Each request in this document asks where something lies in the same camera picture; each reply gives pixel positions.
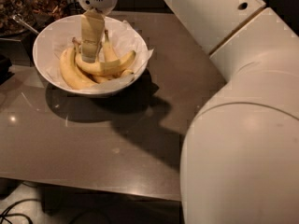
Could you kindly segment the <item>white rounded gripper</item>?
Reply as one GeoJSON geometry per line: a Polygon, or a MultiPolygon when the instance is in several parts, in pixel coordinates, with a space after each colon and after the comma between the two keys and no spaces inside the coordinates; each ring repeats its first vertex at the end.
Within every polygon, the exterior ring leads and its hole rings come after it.
{"type": "Polygon", "coordinates": [[[87,10],[81,15],[82,60],[94,63],[105,31],[102,14],[109,14],[118,0],[78,0],[78,2],[84,10],[87,10]]]}

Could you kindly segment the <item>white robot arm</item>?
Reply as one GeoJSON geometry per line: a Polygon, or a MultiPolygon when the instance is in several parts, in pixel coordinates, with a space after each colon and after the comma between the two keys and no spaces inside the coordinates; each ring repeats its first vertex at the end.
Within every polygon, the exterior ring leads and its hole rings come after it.
{"type": "Polygon", "coordinates": [[[299,224],[299,38],[263,0],[164,0],[226,79],[180,162],[185,224],[299,224]]]}

